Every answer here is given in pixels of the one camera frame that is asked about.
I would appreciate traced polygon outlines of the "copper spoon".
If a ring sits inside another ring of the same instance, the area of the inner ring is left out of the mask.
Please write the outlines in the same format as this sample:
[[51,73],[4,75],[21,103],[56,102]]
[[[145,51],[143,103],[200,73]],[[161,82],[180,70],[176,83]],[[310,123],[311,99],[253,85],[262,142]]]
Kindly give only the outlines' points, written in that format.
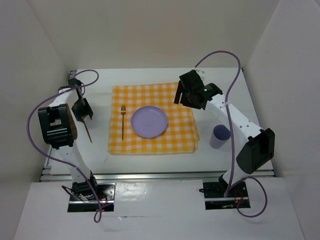
[[81,122],[82,122],[83,125],[84,125],[85,131],[86,131],[86,133],[87,133],[87,136],[88,136],[88,138],[89,138],[90,143],[93,143],[93,142],[92,142],[91,135],[90,135],[90,132],[89,132],[89,129],[88,129],[87,124],[86,124],[86,122],[85,122],[85,119],[82,118],[82,119],[81,119]]

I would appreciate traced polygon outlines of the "copper fork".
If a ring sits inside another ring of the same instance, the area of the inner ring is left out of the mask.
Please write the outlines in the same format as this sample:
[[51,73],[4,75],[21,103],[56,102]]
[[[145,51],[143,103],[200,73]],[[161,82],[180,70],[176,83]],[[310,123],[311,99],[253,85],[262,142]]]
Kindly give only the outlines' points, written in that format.
[[120,113],[122,115],[122,122],[121,122],[121,139],[124,140],[124,130],[125,130],[125,115],[126,115],[126,105],[122,104]]

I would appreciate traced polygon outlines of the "yellow white checkered cloth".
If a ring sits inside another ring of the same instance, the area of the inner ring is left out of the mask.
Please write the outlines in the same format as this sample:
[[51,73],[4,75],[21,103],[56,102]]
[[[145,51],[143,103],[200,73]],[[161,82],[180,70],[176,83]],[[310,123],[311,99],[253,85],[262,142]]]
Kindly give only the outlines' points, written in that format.
[[[175,104],[176,82],[117,85],[112,90],[108,151],[114,155],[192,153],[200,139],[191,108]],[[122,140],[121,105],[125,104]],[[131,127],[133,113],[144,106],[162,109],[168,117],[166,130],[155,138],[137,135]]]

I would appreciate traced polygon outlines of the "lilac plastic plate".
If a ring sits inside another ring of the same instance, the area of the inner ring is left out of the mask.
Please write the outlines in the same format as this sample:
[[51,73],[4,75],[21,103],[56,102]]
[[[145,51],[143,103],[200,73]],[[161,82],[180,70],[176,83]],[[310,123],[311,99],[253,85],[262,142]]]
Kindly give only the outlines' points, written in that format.
[[152,139],[165,132],[168,121],[166,113],[161,108],[147,105],[133,113],[130,124],[138,136]]

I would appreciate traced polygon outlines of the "lilac plastic cup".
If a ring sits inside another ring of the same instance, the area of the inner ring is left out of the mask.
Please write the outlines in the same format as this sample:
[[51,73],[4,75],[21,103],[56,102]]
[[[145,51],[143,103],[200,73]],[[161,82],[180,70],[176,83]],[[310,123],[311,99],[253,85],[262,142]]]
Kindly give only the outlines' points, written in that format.
[[225,125],[219,124],[213,128],[209,144],[212,148],[219,149],[230,137],[230,130]]

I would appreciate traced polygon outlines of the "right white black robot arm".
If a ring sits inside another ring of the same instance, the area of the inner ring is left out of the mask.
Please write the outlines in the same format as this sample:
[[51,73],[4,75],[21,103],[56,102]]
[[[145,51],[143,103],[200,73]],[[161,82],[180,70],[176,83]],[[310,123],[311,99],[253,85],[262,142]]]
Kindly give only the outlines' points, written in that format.
[[250,176],[274,157],[275,133],[263,129],[226,100],[215,84],[204,84],[195,70],[179,77],[175,104],[203,109],[229,127],[231,133],[231,167],[219,177],[218,190],[230,196],[236,184]]

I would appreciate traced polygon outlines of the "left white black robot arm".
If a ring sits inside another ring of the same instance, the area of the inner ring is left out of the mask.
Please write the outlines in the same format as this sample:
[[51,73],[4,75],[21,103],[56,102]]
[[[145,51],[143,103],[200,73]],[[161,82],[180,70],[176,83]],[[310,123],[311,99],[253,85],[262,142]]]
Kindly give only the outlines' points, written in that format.
[[47,107],[39,108],[37,114],[44,142],[57,150],[71,174],[72,188],[67,192],[71,196],[91,201],[99,195],[99,187],[79,152],[75,121],[84,123],[85,117],[92,118],[94,113],[83,97],[83,90],[65,92],[83,85],[76,78],[69,79],[68,85],[59,88],[60,95]]

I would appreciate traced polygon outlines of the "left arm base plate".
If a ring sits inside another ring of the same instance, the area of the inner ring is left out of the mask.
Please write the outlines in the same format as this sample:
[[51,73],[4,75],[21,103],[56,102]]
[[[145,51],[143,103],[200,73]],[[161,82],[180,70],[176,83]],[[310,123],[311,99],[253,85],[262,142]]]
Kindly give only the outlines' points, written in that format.
[[[98,202],[93,194],[84,196],[75,193],[72,188],[62,186],[69,195],[68,213],[96,212],[99,209]],[[115,183],[99,183],[97,185],[97,197],[100,201],[102,212],[113,212],[115,207]]]

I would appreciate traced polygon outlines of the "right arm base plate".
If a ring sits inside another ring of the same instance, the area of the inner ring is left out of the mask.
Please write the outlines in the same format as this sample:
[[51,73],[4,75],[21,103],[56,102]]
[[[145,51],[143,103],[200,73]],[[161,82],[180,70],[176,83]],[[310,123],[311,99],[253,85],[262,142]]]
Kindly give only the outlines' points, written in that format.
[[220,189],[218,182],[203,182],[202,188],[198,190],[204,196],[206,210],[226,210],[239,208],[250,208],[250,200],[247,186],[244,182],[230,190],[227,197],[224,197],[224,191]]

